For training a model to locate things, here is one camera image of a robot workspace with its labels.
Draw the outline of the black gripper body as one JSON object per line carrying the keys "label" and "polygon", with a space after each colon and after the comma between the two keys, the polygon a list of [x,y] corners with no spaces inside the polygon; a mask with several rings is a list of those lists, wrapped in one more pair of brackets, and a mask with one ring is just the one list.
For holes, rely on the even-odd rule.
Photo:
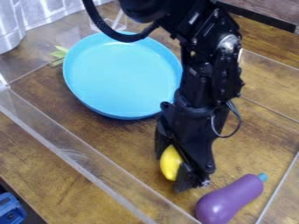
{"label": "black gripper body", "polygon": [[229,112],[226,105],[190,106],[181,91],[175,92],[174,103],[162,103],[157,126],[162,125],[171,134],[171,144],[182,154],[185,163],[209,175],[217,169],[211,149],[218,138],[214,130],[222,132]]}

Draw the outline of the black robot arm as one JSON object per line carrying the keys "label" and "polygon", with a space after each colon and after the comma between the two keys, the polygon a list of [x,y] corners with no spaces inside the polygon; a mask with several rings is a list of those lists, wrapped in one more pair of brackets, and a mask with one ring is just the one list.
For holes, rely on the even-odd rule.
{"label": "black robot arm", "polygon": [[162,103],[155,129],[155,155],[173,146],[182,157],[174,190],[207,186],[217,165],[213,143],[221,137],[232,101],[241,96],[240,25],[211,0],[119,0],[138,22],[157,22],[181,41],[182,81],[174,102]]}

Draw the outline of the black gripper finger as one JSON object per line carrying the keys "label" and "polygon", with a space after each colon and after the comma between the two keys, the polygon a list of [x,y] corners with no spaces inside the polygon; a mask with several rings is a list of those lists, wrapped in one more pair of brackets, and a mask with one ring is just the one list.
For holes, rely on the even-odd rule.
{"label": "black gripper finger", "polygon": [[174,190],[178,193],[193,188],[207,187],[211,183],[210,175],[191,167],[190,164],[182,163],[174,184]]}
{"label": "black gripper finger", "polygon": [[154,150],[157,159],[161,159],[163,152],[171,143],[173,143],[171,134],[162,125],[158,125],[154,137]]}

